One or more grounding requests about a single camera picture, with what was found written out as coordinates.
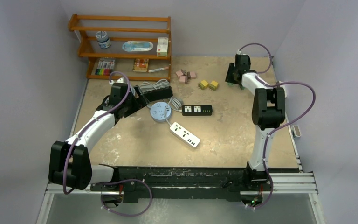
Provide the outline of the pink plug strip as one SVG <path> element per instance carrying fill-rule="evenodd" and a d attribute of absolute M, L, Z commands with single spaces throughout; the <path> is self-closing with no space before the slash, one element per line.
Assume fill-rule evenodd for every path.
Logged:
<path fill-rule="evenodd" d="M 196 73 L 194 71 L 189 71 L 189 72 L 187 72 L 187 76 L 189 79 L 195 79 Z"/>

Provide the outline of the orange small booklet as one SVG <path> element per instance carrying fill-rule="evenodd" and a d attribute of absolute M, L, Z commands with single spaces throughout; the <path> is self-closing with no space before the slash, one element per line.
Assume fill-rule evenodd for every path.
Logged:
<path fill-rule="evenodd" d="M 149 66 L 149 59 L 136 58 L 134 59 L 133 71 L 134 72 L 147 72 Z"/>

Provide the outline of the blue white oval package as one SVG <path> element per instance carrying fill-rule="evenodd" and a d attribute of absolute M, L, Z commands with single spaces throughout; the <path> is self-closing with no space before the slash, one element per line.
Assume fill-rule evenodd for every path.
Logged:
<path fill-rule="evenodd" d="M 153 47 L 153 43 L 147 41 L 127 41 L 122 45 L 122 49 L 126 52 L 150 51 Z"/>

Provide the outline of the yellow plug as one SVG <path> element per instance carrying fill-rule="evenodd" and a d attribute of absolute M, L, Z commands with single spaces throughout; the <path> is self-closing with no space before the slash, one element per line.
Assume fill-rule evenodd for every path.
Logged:
<path fill-rule="evenodd" d="M 198 87 L 201 89 L 201 90 L 204 90 L 206 89 L 207 87 L 209 86 L 209 83 L 206 81 L 206 80 L 202 80 L 198 83 Z"/>
<path fill-rule="evenodd" d="M 208 86 L 211 90 L 216 91 L 219 87 L 219 83 L 216 81 L 211 81 Z"/>

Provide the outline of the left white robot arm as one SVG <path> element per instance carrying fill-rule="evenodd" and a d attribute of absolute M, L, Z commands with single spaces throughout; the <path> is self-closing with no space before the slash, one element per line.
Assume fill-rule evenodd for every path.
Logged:
<path fill-rule="evenodd" d="M 92 165 L 90 152 L 97 142 L 121 118 L 146 107 L 149 100 L 139 86 L 114 83 L 110 95 L 96 108 L 92 118 L 77 133 L 65 141 L 56 141 L 50 151 L 48 180 L 65 189 L 84 190 L 88 185 L 102 183 L 109 191 L 120 186 L 115 168 Z"/>

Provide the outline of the orange wooden shelf rack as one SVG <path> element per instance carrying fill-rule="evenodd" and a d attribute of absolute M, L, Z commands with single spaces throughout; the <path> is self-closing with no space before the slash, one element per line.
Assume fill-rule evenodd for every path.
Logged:
<path fill-rule="evenodd" d="M 116 59 L 114 71 L 126 73 L 131 81 L 171 80 L 172 75 L 172 29 L 171 18 L 142 17 L 142 16 L 113 16 L 113 15 L 83 15 L 72 14 L 68 29 L 80 35 L 78 56 L 88 60 L 86 77 L 88 79 L 105 79 L 109 76 L 95 75 L 97 63 L 101 57 Z M 107 49 L 99 47 L 95 34 L 106 31 L 111 42 Z M 159 37 L 169 38 L 168 55 L 156 55 Z M 150 51 L 126 52 L 122 45 L 127 41 L 152 42 L 154 47 Z M 149 73 L 134 72 L 133 64 L 136 58 L 149 59 L 148 70 L 169 67 L 168 70 Z"/>

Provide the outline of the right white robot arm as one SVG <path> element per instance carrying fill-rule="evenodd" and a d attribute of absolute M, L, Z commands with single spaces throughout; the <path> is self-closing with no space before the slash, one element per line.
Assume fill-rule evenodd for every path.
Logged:
<path fill-rule="evenodd" d="M 235 62 L 229 64 L 225 81 L 246 88 L 254 96 L 251 119 L 255 125 L 255 142 L 243 177 L 244 186 L 254 190 L 269 180 L 268 161 L 275 135 L 273 131 L 285 120 L 285 93 L 283 88 L 267 84 L 250 67 L 250 57 L 237 53 Z"/>

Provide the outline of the white marker pen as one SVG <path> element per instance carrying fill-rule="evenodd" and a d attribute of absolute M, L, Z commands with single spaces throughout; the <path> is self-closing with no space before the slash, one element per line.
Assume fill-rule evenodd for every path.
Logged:
<path fill-rule="evenodd" d="M 164 70 L 168 70 L 168 69 L 169 69 L 169 67 L 163 67 L 163 68 L 148 70 L 148 72 L 154 73 L 154 72 L 164 71 Z"/>

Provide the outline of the black metal base rail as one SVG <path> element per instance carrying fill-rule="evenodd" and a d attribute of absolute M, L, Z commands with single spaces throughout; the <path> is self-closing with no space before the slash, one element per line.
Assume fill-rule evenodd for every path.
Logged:
<path fill-rule="evenodd" d="M 72 193 L 106 196 L 110 203 L 136 203 L 139 199 L 223 199 L 260 204 L 270 193 L 316 193 L 312 173 L 297 169 L 191 167 L 110 167 L 111 177 L 93 178 L 85 168 L 69 174 Z"/>

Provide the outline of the white wall bracket lower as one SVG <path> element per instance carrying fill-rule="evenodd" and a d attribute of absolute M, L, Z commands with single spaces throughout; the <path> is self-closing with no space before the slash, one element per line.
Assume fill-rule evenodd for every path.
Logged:
<path fill-rule="evenodd" d="M 291 131 L 292 131 L 292 135 L 294 138 L 300 138 L 301 137 L 301 130 L 300 127 L 297 125 L 292 125 L 291 126 Z"/>

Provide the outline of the black power strip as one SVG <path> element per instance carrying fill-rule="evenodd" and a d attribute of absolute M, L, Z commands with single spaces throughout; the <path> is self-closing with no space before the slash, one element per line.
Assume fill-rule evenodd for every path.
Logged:
<path fill-rule="evenodd" d="M 183 116 L 211 116 L 213 107 L 211 105 L 183 105 L 181 113 Z"/>
<path fill-rule="evenodd" d="M 172 88 L 168 86 L 151 91 L 144 91 L 144 96 L 149 102 L 153 102 L 173 97 L 173 91 Z"/>

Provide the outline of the blue white round jar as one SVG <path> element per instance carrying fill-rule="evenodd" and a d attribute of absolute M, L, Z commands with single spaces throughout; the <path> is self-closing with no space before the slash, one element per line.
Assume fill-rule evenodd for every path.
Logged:
<path fill-rule="evenodd" d="M 106 31 L 97 31 L 95 37 L 100 48 L 107 49 L 111 46 L 110 38 Z"/>

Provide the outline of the round blue power socket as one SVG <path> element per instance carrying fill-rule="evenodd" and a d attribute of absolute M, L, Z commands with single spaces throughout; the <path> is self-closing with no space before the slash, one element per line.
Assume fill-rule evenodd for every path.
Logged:
<path fill-rule="evenodd" d="M 172 115 L 172 109 L 166 102 L 156 102 L 150 107 L 150 115 L 155 122 L 166 122 Z"/>

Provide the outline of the white red small box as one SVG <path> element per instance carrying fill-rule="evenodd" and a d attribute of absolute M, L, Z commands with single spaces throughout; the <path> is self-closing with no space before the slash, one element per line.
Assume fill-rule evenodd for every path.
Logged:
<path fill-rule="evenodd" d="M 158 57 L 167 56 L 169 47 L 169 38 L 168 37 L 159 37 L 156 48 L 156 55 Z"/>

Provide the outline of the white power strip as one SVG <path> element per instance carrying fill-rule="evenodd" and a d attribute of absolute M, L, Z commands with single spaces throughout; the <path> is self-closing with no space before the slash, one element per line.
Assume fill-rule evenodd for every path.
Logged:
<path fill-rule="evenodd" d="M 185 129 L 177 122 L 174 122 L 170 125 L 170 131 L 174 136 L 185 142 L 188 146 L 196 148 L 200 143 L 200 139 L 197 136 L 195 136 L 193 133 Z"/>

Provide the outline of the coloured marker pen pack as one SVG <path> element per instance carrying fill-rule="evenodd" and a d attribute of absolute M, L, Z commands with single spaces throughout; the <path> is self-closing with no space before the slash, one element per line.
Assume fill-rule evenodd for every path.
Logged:
<path fill-rule="evenodd" d="M 113 57 L 101 57 L 95 69 L 95 75 L 109 76 L 114 71 L 116 59 Z"/>

